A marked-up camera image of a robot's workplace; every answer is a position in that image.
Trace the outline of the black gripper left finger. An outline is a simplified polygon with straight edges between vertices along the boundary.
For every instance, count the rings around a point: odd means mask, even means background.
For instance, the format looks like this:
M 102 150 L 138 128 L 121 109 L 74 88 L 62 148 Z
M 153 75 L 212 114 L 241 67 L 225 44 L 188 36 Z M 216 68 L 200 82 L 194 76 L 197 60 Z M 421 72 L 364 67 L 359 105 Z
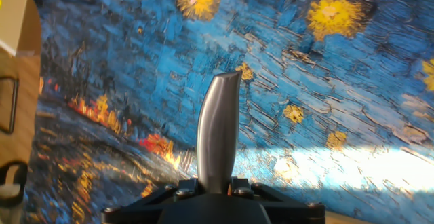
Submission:
M 198 194 L 196 178 L 167 184 L 127 206 L 106 207 L 101 211 L 101 223 L 157 223 L 163 209 L 176 201 Z

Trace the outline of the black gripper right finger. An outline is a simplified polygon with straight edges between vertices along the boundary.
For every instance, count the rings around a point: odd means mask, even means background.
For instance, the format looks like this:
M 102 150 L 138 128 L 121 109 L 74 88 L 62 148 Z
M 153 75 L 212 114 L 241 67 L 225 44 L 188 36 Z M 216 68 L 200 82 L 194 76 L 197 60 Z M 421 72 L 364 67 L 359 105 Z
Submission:
M 325 223 L 325 205 L 304 204 L 262 183 L 231 179 L 231 195 L 261 204 L 271 223 Z

